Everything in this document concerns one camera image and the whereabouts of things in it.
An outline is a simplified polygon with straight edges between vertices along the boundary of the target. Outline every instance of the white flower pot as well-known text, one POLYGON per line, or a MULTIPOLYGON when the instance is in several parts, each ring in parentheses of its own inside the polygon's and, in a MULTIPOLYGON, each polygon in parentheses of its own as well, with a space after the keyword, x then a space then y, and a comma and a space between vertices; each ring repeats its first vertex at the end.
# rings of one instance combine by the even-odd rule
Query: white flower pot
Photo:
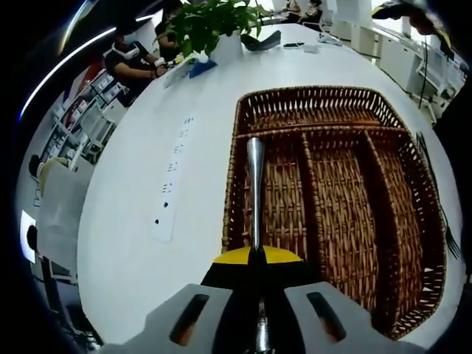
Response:
POLYGON ((239 31, 234 31, 232 35, 221 35, 215 50, 210 53, 209 58, 218 65, 226 65, 234 59, 243 56, 243 45, 239 31))

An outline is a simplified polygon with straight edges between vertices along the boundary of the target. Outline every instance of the white table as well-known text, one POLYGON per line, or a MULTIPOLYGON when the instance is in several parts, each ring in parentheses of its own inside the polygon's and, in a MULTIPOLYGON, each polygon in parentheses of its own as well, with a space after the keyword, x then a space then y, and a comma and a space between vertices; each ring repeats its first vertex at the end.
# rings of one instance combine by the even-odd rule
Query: white table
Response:
MULTIPOLYGON (((261 39, 282 31, 282 42, 316 43, 297 24, 263 27, 261 39)), ((459 199, 446 154, 403 91, 368 60, 346 47, 321 45, 317 55, 275 48, 245 53, 194 79, 164 89, 155 80, 129 108, 94 171, 83 207, 77 253, 80 298, 105 342, 123 343, 140 332, 146 315, 187 283, 200 283, 221 252, 229 150, 237 100, 283 86, 346 85, 378 90, 412 133, 422 131, 457 241, 459 199), (172 240, 153 238, 163 175, 181 122, 195 117, 187 148, 172 240)), ((436 313, 404 340, 429 347, 453 318, 465 273, 448 255, 445 293, 436 313)))

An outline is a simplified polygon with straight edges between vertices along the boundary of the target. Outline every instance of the fork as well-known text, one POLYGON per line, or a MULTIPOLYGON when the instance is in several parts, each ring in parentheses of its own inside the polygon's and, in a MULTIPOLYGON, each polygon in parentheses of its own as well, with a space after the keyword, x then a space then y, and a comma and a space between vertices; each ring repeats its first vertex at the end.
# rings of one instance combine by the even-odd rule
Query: fork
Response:
POLYGON ((447 216, 444 212, 443 206, 441 204, 439 189, 437 187, 436 176, 435 176, 434 171, 433 171, 431 160, 429 159, 428 148, 426 147, 426 142, 425 142, 425 138, 424 138, 423 133, 421 133, 421 132, 416 133, 416 140, 417 140, 418 148, 420 149, 421 153, 423 154, 423 156, 426 159, 426 163, 428 164, 429 172, 431 173, 431 177, 433 179, 434 188, 436 189, 436 194, 437 194, 438 201, 439 201, 439 204, 440 204, 440 207, 441 207, 442 219, 444 220, 444 224, 445 224, 445 227, 446 227, 445 241, 448 244, 449 251, 452 253, 454 258, 459 259, 459 257, 460 257, 460 248, 457 245, 457 242, 455 241, 454 237, 452 236, 451 228, 449 227, 448 218, 447 218, 447 216))

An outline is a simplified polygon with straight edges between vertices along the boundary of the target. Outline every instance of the woven cutlery tray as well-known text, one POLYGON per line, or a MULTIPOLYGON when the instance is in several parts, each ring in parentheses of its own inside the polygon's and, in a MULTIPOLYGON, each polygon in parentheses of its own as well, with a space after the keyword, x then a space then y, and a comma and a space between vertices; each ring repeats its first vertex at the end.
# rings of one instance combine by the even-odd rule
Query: woven cutlery tray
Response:
POLYGON ((369 125, 235 134, 223 251, 251 245, 254 136, 265 145, 263 243, 307 260, 392 339, 430 317, 445 280, 443 222, 409 133, 369 125))
POLYGON ((241 135, 316 125, 405 128, 389 102, 369 88, 299 86, 241 97, 233 131, 241 135))

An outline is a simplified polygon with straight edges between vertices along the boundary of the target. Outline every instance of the metal utensil handle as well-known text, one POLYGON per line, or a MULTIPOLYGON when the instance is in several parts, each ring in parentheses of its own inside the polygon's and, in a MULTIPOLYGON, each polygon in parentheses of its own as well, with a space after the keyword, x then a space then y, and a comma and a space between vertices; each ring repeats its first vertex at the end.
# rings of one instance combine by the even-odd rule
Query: metal utensil handle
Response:
POLYGON ((252 237, 253 247, 260 247, 260 185, 263 175, 264 144, 258 138, 251 138, 247 143, 249 173, 252 187, 252 237))

